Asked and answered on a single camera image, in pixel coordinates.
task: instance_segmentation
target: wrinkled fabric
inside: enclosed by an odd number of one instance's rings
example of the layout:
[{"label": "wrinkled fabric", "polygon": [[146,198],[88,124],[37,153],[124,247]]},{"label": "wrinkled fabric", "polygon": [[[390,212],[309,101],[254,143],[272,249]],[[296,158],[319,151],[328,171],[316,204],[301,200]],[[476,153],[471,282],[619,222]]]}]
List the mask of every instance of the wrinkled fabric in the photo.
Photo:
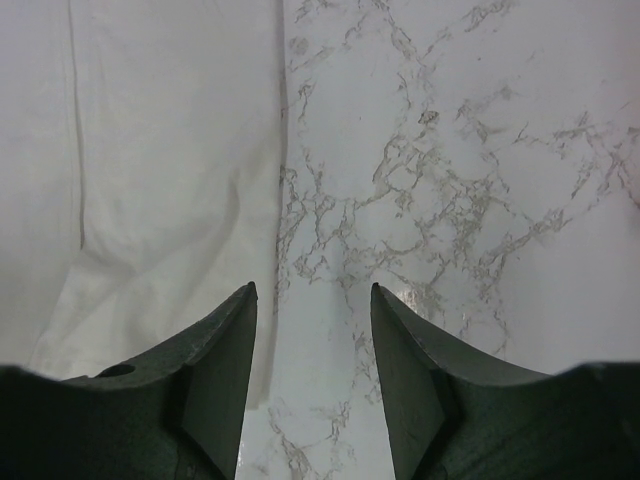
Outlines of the wrinkled fabric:
[{"label": "wrinkled fabric", "polygon": [[1,362],[94,375],[253,280],[257,403],[279,216],[278,22],[275,0],[236,3],[5,7]]}]

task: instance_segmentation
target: hole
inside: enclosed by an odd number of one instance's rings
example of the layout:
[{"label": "hole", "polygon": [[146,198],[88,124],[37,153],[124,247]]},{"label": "hole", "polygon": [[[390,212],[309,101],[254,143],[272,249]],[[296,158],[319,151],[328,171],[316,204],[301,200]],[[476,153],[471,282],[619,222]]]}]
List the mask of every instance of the hole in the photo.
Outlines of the hole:
[{"label": "hole", "polygon": [[126,363],[121,363],[120,365],[114,365],[113,367],[109,367],[100,374],[96,378],[104,378],[104,377],[121,377],[122,375],[128,375],[131,372],[134,372],[136,367],[133,365],[127,365]]}]

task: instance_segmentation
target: white cloth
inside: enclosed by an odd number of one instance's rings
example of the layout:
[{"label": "white cloth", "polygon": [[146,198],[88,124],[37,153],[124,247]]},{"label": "white cloth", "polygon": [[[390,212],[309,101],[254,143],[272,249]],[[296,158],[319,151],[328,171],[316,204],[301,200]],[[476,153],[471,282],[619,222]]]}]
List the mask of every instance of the white cloth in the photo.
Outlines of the white cloth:
[{"label": "white cloth", "polygon": [[254,280],[255,405],[279,217],[276,0],[3,10],[0,362],[93,375]]}]

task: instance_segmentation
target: marble surface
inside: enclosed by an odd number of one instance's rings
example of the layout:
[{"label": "marble surface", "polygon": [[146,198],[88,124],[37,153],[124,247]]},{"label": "marble surface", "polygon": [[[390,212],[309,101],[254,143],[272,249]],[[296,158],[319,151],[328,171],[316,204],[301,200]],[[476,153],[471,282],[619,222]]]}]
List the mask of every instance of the marble surface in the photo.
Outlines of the marble surface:
[{"label": "marble surface", "polygon": [[640,4],[285,0],[269,398],[240,479],[392,479],[371,283],[545,372],[640,357]]}]

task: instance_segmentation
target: pointed tip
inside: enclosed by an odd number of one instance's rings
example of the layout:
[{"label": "pointed tip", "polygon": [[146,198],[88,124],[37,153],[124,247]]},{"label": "pointed tip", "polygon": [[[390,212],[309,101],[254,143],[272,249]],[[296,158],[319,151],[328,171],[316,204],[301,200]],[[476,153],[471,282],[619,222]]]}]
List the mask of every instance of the pointed tip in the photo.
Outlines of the pointed tip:
[{"label": "pointed tip", "polygon": [[246,288],[247,290],[249,290],[250,292],[255,292],[258,293],[258,288],[256,287],[256,282],[254,282],[253,280],[250,281],[249,283],[247,283],[244,288]]}]

